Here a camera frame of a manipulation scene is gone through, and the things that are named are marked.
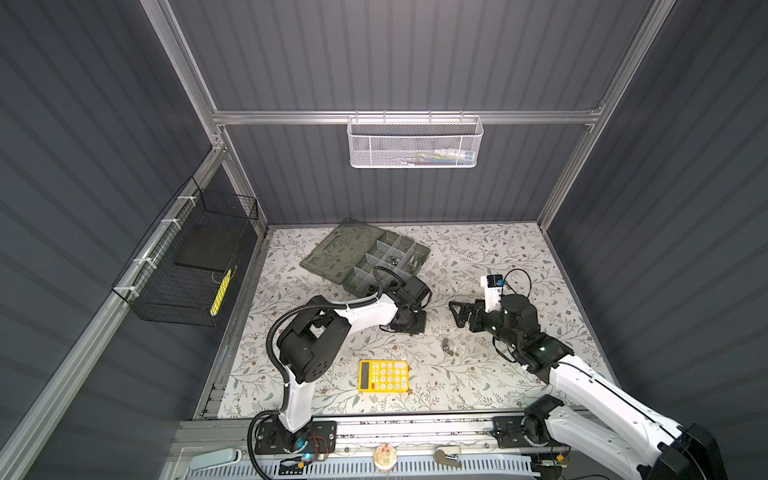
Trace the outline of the green transparent organizer box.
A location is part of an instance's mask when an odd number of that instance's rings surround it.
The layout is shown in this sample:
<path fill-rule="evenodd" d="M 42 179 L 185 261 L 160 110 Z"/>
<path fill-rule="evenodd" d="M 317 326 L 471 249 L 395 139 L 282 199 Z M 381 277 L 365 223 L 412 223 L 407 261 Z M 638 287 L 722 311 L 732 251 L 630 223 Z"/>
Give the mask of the green transparent organizer box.
<path fill-rule="evenodd" d="M 348 218 L 334 228 L 301 262 L 356 297 L 376 291 L 376 279 L 387 285 L 408 280 L 427 261 L 431 250 L 414 239 Z"/>

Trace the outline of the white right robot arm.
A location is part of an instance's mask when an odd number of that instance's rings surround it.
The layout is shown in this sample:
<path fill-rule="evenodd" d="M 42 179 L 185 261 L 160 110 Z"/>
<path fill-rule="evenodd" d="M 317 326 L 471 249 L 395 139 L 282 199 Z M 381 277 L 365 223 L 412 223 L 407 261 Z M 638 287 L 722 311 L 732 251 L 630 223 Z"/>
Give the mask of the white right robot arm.
<path fill-rule="evenodd" d="M 552 388 L 525 408 L 516 433 L 534 447 L 572 447 L 623 479 L 724 479 L 720 448 L 698 424 L 685 427 L 644 405 L 545 333 L 538 312 L 520 294 L 496 307 L 452 301 L 456 325 L 503 343 L 504 359 Z"/>

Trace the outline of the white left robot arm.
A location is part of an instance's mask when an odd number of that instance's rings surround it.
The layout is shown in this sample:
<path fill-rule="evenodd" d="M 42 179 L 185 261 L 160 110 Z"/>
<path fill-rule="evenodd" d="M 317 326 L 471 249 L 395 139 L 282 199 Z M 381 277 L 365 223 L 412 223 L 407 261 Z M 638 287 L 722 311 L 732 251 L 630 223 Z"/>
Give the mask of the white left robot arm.
<path fill-rule="evenodd" d="M 417 276 L 402 280 L 389 270 L 386 284 L 378 279 L 374 292 L 349 302 L 321 295 L 283 314 L 270 327 L 266 348 L 281 375 L 284 392 L 277 418 L 289 434 L 308 428 L 312 420 L 315 382 L 332 366 L 346 339 L 360 331 L 407 326 L 425 318 L 432 292 Z"/>

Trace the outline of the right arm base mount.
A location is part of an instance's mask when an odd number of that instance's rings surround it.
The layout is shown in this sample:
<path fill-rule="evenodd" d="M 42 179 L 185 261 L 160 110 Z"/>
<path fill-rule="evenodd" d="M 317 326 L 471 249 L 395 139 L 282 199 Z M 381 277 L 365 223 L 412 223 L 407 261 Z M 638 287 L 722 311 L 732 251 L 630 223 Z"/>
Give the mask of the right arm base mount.
<path fill-rule="evenodd" d="M 499 448 L 554 448 L 569 450 L 570 446 L 552 438 L 543 426 L 528 427 L 524 414 L 494 416 L 491 435 Z"/>

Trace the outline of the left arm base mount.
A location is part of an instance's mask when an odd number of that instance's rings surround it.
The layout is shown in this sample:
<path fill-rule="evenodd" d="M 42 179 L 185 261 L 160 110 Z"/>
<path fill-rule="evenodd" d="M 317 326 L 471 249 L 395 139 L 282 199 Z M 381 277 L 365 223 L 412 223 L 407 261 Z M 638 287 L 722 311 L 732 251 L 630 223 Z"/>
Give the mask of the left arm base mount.
<path fill-rule="evenodd" d="M 268 418 L 255 427 L 253 451 L 260 455 L 333 453 L 337 427 L 334 421 L 310 421 L 297 432 L 290 432 L 279 419 Z"/>

